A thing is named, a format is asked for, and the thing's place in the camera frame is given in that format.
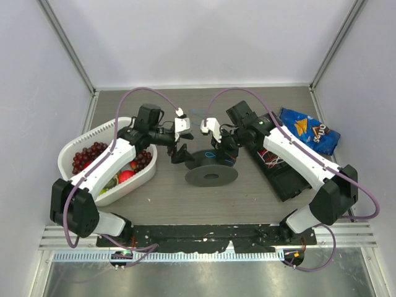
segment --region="white basket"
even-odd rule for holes
[[[118,118],[118,129],[128,126],[131,118]],[[81,152],[84,147],[91,146],[94,142],[104,142],[109,144],[114,137],[114,120],[108,121],[95,129],[82,134],[80,137],[70,141],[62,148],[58,156],[58,168],[65,180],[70,179],[73,174],[72,161],[75,153]],[[153,156],[151,162],[141,172],[135,174],[133,177],[127,179],[125,182],[118,184],[114,188],[99,195],[95,199],[97,206],[106,206],[114,201],[120,199],[122,196],[132,192],[137,187],[149,181],[155,174],[157,169],[157,148],[155,145],[150,145],[147,150]]]

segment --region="round black base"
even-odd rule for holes
[[[192,154],[194,161],[184,164],[190,171],[186,181],[197,187],[220,187],[232,183],[238,177],[238,172],[232,168],[231,160],[218,161],[214,150],[200,150]]]

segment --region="grapes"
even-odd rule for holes
[[[79,174],[82,170],[91,164],[100,154],[102,154],[108,148],[108,144],[103,142],[95,142],[90,147],[84,147],[81,152],[75,153],[72,162],[72,173]],[[130,162],[129,166],[134,173],[139,173],[146,168],[151,160],[152,153],[143,150],[138,156]]]

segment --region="apple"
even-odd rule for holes
[[[133,177],[135,173],[132,170],[125,170],[119,174],[118,181],[119,183],[125,182],[127,179]]]

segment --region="doritos bag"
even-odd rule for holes
[[[279,117],[294,136],[315,152],[333,155],[340,139],[339,133],[306,114],[287,108],[282,108]]]

